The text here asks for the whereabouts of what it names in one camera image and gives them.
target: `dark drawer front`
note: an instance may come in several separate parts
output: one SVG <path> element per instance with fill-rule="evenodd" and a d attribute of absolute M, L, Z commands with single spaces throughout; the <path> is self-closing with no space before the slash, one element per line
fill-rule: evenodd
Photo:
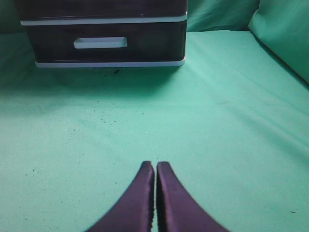
<path fill-rule="evenodd" d="M 14 0 L 21 20 L 99 17 L 169 17 L 187 11 L 186 0 Z"/>
<path fill-rule="evenodd" d="M 186 21 L 26 27 L 37 62 L 178 61 L 185 56 Z M 76 48 L 83 38 L 125 37 L 126 46 Z"/>

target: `white trim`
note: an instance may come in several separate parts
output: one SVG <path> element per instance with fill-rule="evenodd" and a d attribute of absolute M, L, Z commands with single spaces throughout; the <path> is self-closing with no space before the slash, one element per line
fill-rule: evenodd
<path fill-rule="evenodd" d="M 51 20 L 22 20 L 23 26 L 46 25 L 79 25 L 79 24 L 121 24 L 121 23 L 172 23 L 182 22 L 187 19 L 187 12 L 183 16 L 153 17 L 153 18 L 92 18 L 92 19 L 51 19 Z"/>
<path fill-rule="evenodd" d="M 126 37 L 79 38 L 74 41 L 76 49 L 127 47 Z"/>
<path fill-rule="evenodd" d="M 38 63 L 38 68 L 108 68 L 108 67 L 168 67 L 181 66 L 185 63 L 185 58 L 180 61 L 159 61 L 159 62 L 92 62 L 92 63 Z"/>

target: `dark purple tip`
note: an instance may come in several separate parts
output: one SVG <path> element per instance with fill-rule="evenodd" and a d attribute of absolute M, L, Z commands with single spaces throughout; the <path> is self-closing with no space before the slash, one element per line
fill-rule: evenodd
<path fill-rule="evenodd" d="M 155 172 L 144 161 L 117 203 L 87 232 L 150 232 L 154 217 Z"/>
<path fill-rule="evenodd" d="M 182 186 L 168 162 L 157 165 L 159 232 L 228 232 Z"/>

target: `drawer handle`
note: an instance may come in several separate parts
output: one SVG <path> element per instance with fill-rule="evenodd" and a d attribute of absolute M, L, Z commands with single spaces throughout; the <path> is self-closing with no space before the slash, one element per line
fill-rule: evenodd
<path fill-rule="evenodd" d="M 76 49 L 127 47 L 126 37 L 79 38 L 74 41 Z"/>

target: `plastic drawer unit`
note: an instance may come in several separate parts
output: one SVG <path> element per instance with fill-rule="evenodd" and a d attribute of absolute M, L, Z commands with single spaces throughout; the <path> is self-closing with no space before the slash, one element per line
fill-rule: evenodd
<path fill-rule="evenodd" d="M 187 0 L 14 0 L 38 67 L 180 66 Z"/>

